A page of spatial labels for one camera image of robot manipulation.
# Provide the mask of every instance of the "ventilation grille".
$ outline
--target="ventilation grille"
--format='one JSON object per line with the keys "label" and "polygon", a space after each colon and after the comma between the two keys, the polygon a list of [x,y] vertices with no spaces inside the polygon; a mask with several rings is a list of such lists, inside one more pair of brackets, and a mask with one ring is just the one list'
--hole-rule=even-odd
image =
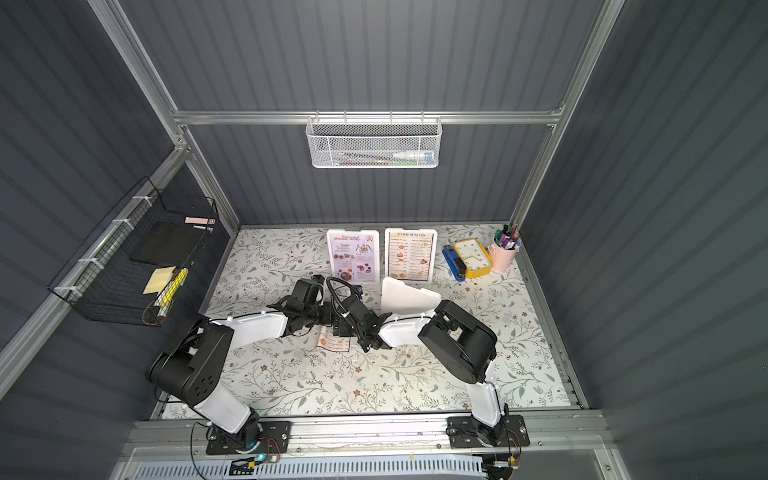
{"label": "ventilation grille", "polygon": [[[464,475],[485,478],[482,460],[471,455],[387,455],[377,457],[284,458],[259,465],[252,475],[229,475],[228,460],[200,460],[197,468],[209,480],[224,478],[344,478],[380,475]],[[192,461],[142,462],[136,480],[200,478]]]}
{"label": "ventilation grille", "polygon": [[312,165],[317,168],[434,168],[442,125],[306,124]]}

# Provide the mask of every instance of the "yellow clock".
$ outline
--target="yellow clock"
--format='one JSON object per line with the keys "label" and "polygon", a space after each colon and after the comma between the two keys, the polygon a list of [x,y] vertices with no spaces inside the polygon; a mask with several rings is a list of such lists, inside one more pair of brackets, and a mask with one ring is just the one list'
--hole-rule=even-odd
{"label": "yellow clock", "polygon": [[488,275],[491,272],[491,257],[477,240],[456,242],[453,249],[467,267],[467,278]]}

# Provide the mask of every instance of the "red wire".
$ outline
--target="red wire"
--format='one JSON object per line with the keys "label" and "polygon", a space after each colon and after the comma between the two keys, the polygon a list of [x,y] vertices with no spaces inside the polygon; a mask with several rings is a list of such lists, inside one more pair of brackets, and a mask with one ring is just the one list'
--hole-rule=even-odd
{"label": "red wire", "polygon": [[513,440],[513,441],[515,442],[515,446],[518,448],[518,467],[519,467],[521,464],[520,459],[523,456],[523,449],[520,446],[520,437],[518,437],[518,434],[513,432],[512,430],[507,430],[507,433],[511,433],[516,438],[516,440]]}
{"label": "red wire", "polygon": [[275,444],[275,449],[277,450],[277,460],[279,461],[280,460],[280,447],[277,445],[277,442],[275,442],[274,439],[271,439],[271,438],[267,437],[267,440],[269,440],[270,442]]}

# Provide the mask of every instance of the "restaurant menu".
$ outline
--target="restaurant menu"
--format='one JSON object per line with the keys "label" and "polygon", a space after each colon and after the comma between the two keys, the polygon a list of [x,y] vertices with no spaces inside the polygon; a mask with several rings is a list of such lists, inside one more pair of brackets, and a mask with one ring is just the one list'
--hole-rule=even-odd
{"label": "restaurant menu", "polygon": [[385,275],[403,282],[430,283],[435,271],[437,231],[388,228],[384,233]]}
{"label": "restaurant menu", "polygon": [[379,282],[379,232],[328,230],[331,272],[353,285]]}

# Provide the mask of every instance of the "white wire basket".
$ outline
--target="white wire basket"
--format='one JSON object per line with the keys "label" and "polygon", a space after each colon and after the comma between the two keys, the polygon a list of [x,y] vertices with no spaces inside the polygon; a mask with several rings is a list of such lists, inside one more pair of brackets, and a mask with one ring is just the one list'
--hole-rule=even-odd
{"label": "white wire basket", "polygon": [[310,118],[306,139],[317,168],[434,168],[440,119],[411,124],[324,123]]}

